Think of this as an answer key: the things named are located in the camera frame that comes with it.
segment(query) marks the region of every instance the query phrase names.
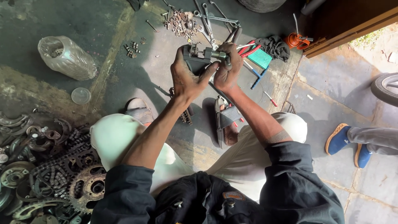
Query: plastic bottle cap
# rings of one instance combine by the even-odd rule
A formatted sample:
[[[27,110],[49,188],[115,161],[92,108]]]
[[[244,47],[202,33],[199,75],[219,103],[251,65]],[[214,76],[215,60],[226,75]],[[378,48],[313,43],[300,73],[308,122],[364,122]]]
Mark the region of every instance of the plastic bottle cap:
[[[76,104],[83,105],[90,102],[91,93],[88,89],[79,87],[73,90],[72,92],[72,100]]]

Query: black cloth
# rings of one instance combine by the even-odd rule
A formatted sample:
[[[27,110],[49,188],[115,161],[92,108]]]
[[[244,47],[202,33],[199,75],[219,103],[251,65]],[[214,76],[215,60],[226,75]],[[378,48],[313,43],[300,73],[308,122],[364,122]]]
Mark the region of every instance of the black cloth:
[[[272,60],[281,59],[284,62],[290,57],[290,48],[279,36],[269,38],[258,38],[254,40],[256,45],[261,44],[261,50],[272,57]]]
[[[145,2],[145,0],[127,0],[127,1],[131,4],[134,11],[140,10],[141,6],[143,6]]]
[[[205,172],[174,181],[155,200],[149,194],[152,169],[119,165],[106,174],[91,223],[344,223],[336,194],[312,172],[309,145],[288,141],[265,150],[272,165],[265,168],[259,204]]]

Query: sprocket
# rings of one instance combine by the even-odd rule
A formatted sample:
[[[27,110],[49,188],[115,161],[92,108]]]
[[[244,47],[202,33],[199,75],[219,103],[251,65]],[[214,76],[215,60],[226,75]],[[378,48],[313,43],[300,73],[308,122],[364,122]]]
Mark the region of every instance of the sprocket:
[[[18,211],[12,215],[12,218],[15,220],[24,220],[32,217],[32,213],[39,208],[43,208],[46,206],[63,206],[66,207],[70,205],[69,201],[63,199],[50,199],[50,200],[41,200],[32,202],[27,206],[20,208]]]
[[[69,188],[69,200],[77,211],[92,213],[96,201],[105,193],[105,176],[101,164],[87,167],[76,175]]]

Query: pliers handle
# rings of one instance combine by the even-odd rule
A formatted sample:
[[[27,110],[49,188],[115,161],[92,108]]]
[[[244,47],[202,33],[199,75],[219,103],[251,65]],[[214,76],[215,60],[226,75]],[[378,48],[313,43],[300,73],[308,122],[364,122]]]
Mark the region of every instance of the pliers handle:
[[[246,52],[246,53],[243,54],[243,52],[244,52],[248,47],[249,47],[249,46],[244,47],[244,48],[242,48],[242,49],[238,52],[238,54],[239,54],[242,58],[247,57],[248,55],[251,55],[252,53],[254,53],[255,51],[257,51],[257,49],[259,49],[259,48],[261,47],[261,44],[257,45],[253,50],[251,50],[251,51]]]

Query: tattoo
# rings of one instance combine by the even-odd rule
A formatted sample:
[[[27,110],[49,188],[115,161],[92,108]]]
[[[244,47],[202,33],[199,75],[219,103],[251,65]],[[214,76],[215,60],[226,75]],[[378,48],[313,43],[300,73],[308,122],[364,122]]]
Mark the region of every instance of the tattoo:
[[[269,139],[265,140],[264,143],[265,144],[272,144],[272,143],[277,143],[280,142],[282,140],[284,140],[285,138],[290,137],[289,134],[285,131],[282,130],[279,133],[277,133],[276,135],[270,137]]]

